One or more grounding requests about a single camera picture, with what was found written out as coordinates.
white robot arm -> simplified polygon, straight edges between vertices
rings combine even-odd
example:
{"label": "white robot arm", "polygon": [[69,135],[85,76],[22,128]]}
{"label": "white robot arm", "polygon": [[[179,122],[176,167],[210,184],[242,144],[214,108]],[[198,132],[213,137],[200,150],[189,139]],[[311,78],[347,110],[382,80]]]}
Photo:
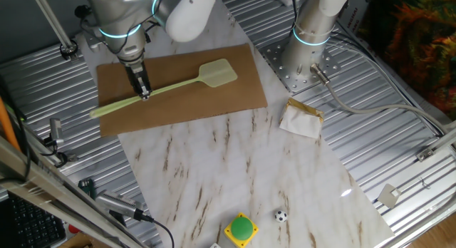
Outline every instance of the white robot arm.
{"label": "white robot arm", "polygon": [[177,42],[204,30],[215,0],[88,0],[104,42],[125,66],[133,90],[144,100],[152,89],[144,66],[144,21],[155,19]]}

white marble board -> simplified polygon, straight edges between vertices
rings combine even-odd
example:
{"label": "white marble board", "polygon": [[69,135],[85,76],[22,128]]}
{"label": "white marble board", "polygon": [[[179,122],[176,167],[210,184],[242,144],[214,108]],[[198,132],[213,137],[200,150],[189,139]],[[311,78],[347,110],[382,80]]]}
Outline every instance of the white marble board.
{"label": "white marble board", "polygon": [[[172,42],[162,29],[150,36],[147,58],[250,43],[269,104],[119,135],[151,215],[176,247],[234,247],[223,229],[239,212],[259,228],[247,247],[374,247],[393,236],[325,140],[279,129],[289,94],[221,1],[194,41]],[[82,49],[94,76],[97,65],[117,62],[105,48]],[[286,223],[274,220],[279,209]]]}

brown cardboard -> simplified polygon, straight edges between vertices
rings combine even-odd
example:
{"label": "brown cardboard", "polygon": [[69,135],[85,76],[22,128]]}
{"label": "brown cardboard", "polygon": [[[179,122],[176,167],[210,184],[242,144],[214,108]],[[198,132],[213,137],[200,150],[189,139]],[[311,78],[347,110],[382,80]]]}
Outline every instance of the brown cardboard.
{"label": "brown cardboard", "polygon": [[[192,83],[136,102],[100,118],[102,136],[181,123],[241,110],[267,107],[249,44],[151,58],[145,67],[152,89],[196,78],[204,63],[225,58],[238,79],[217,88]],[[107,105],[135,96],[122,64],[97,67],[98,102]]]}

small soccer ball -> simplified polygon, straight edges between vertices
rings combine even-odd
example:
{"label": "small soccer ball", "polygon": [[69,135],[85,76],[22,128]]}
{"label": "small soccer ball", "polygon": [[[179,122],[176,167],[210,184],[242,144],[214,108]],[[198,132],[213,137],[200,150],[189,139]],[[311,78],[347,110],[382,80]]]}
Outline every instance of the small soccer ball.
{"label": "small soccer ball", "polygon": [[287,219],[286,212],[284,212],[284,211],[276,212],[275,218],[276,218],[277,222],[280,222],[280,223],[285,222]]}

gray cable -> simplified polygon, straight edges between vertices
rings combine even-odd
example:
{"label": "gray cable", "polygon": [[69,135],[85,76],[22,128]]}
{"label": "gray cable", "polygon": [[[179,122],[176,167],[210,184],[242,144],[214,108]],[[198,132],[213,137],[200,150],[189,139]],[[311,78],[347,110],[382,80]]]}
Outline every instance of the gray cable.
{"label": "gray cable", "polygon": [[339,97],[336,95],[336,92],[334,92],[333,87],[331,87],[331,84],[327,83],[326,87],[328,88],[329,93],[331,93],[331,95],[333,96],[334,100],[337,101],[337,103],[339,103],[339,105],[341,105],[341,107],[344,110],[347,110],[348,112],[357,113],[357,114],[365,114],[365,113],[376,113],[381,110],[393,109],[393,108],[406,109],[406,110],[410,110],[414,113],[417,113],[424,118],[427,118],[432,124],[437,126],[444,134],[448,133],[448,131],[445,129],[445,127],[442,125],[442,123],[440,123],[437,119],[432,117],[429,113],[426,113],[425,111],[418,109],[416,107],[413,107],[411,105],[393,104],[393,105],[382,105],[382,106],[378,106],[376,108],[369,108],[369,109],[355,109],[355,108],[351,108],[350,106],[346,105],[339,99]]}

